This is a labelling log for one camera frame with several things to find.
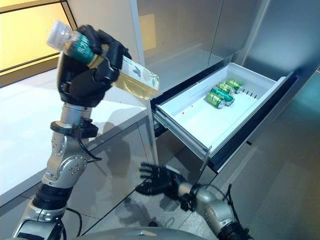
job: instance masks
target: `open drawer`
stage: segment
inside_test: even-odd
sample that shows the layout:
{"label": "open drawer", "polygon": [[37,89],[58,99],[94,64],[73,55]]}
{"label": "open drawer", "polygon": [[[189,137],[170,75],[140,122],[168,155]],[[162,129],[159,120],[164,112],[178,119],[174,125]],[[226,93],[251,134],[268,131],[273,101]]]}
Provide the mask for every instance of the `open drawer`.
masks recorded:
{"label": "open drawer", "polygon": [[[174,97],[156,105],[153,116],[206,163],[253,118],[289,76],[274,81],[242,66],[229,63]],[[205,101],[206,94],[217,83],[228,79],[243,82],[243,90],[233,95],[234,103],[231,106],[216,109]],[[254,118],[252,124],[255,127],[259,124],[259,119]],[[213,159],[213,164],[214,170],[218,171],[223,162]]]}

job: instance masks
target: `black cable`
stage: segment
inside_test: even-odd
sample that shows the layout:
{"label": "black cable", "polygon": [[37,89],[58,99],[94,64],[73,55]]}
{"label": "black cable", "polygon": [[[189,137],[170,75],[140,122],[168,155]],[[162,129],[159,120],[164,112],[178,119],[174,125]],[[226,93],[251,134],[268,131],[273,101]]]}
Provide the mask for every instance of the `black cable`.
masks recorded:
{"label": "black cable", "polygon": [[97,162],[97,161],[101,161],[102,158],[101,157],[97,157],[95,155],[93,155],[87,148],[86,146],[84,145],[84,143],[81,141],[80,138],[78,138],[78,143],[80,145],[80,147],[82,148],[83,151],[85,151],[91,158],[95,159],[95,160],[92,160],[92,161],[88,161],[87,163],[92,163],[92,162]]}
{"label": "black cable", "polygon": [[62,230],[62,236],[63,236],[63,240],[67,240],[67,233],[65,228],[63,228]]}
{"label": "black cable", "polygon": [[74,214],[78,215],[78,218],[79,218],[79,230],[78,230],[78,233],[77,233],[76,236],[79,237],[80,234],[81,234],[81,230],[82,230],[82,217],[81,217],[81,214],[78,211],[76,211],[76,210],[74,210],[72,208],[69,208],[69,207],[67,207],[66,210],[68,210],[70,212],[73,212]]}
{"label": "black cable", "polygon": [[231,187],[232,187],[232,184],[229,184],[228,190],[227,190],[227,192],[226,192],[225,195],[226,195],[226,197],[227,197],[228,204],[231,206],[231,209],[232,209],[234,218],[238,221],[239,225],[241,226],[241,228],[242,228],[243,231],[245,232],[247,238],[248,238],[248,239],[254,239],[252,236],[249,235],[249,229],[248,229],[248,228],[243,228],[242,225],[241,225],[241,223],[240,223],[238,214],[237,214],[236,209],[235,209],[235,206],[234,206],[234,201],[233,201],[232,198],[231,198]]}

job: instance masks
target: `green label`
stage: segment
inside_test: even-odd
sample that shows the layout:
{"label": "green label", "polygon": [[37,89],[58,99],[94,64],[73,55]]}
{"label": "green label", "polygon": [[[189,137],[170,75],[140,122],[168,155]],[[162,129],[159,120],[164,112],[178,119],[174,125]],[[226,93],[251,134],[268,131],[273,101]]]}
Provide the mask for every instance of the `green label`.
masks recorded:
{"label": "green label", "polygon": [[223,97],[226,102],[232,102],[234,100],[234,98],[232,96],[230,96],[228,93],[222,91],[221,89],[212,88],[210,92]]}
{"label": "green label", "polygon": [[242,83],[235,81],[235,80],[228,80],[226,83],[228,86],[234,88],[235,92],[238,93],[239,89],[242,88]]}
{"label": "green label", "polygon": [[242,86],[242,83],[240,83],[238,81],[235,81],[235,80],[231,80],[231,79],[226,81],[225,84],[227,84],[227,85],[229,85],[231,87],[238,87],[238,88]]}
{"label": "green label", "polygon": [[76,42],[74,46],[74,50],[72,51],[72,58],[77,59],[78,61],[88,65],[92,59],[94,58],[94,53],[91,51],[89,47],[90,43],[86,36],[81,35],[79,40]]}
{"label": "green label", "polygon": [[221,89],[222,91],[226,92],[227,94],[231,94],[231,93],[232,93],[232,90],[233,90],[233,88],[232,88],[231,86],[228,86],[228,85],[226,85],[226,84],[224,84],[224,83],[219,83],[219,84],[217,85],[217,87],[218,87],[219,89]]}
{"label": "green label", "polygon": [[219,105],[221,104],[221,102],[223,101],[223,99],[219,96],[217,96],[216,94],[209,92],[209,94],[206,96],[206,100],[212,104],[215,107],[219,107]]}

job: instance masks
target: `white countertop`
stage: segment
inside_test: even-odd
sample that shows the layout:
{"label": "white countertop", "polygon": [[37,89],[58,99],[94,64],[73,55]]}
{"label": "white countertop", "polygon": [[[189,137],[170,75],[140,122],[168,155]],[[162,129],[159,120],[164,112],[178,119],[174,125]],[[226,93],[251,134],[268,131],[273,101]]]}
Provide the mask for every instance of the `white countertop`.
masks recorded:
{"label": "white countertop", "polygon": [[[0,206],[41,180],[51,154],[50,123],[58,121],[63,102],[57,70],[0,88]],[[142,106],[107,100],[92,110],[98,137],[89,148],[111,138],[147,115]]]}

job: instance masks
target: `soda can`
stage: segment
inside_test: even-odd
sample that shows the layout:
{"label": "soda can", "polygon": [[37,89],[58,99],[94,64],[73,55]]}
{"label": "soda can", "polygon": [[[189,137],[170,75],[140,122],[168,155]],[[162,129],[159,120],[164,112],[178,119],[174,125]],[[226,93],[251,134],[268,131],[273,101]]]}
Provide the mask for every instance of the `soda can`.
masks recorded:
{"label": "soda can", "polygon": [[209,92],[206,96],[206,101],[216,107],[217,109],[222,109],[225,105],[225,100],[223,97],[214,94],[213,92]]}
{"label": "soda can", "polygon": [[220,82],[216,85],[216,87],[218,89],[221,89],[222,91],[224,91],[225,93],[229,94],[230,96],[234,94],[235,89],[223,82]]}
{"label": "soda can", "polygon": [[213,87],[210,92],[223,97],[226,106],[230,106],[235,101],[232,96],[217,87]]}
{"label": "soda can", "polygon": [[234,92],[236,94],[240,93],[240,91],[243,89],[244,85],[236,80],[228,80],[225,82],[225,84],[227,84],[228,86],[234,88]]}

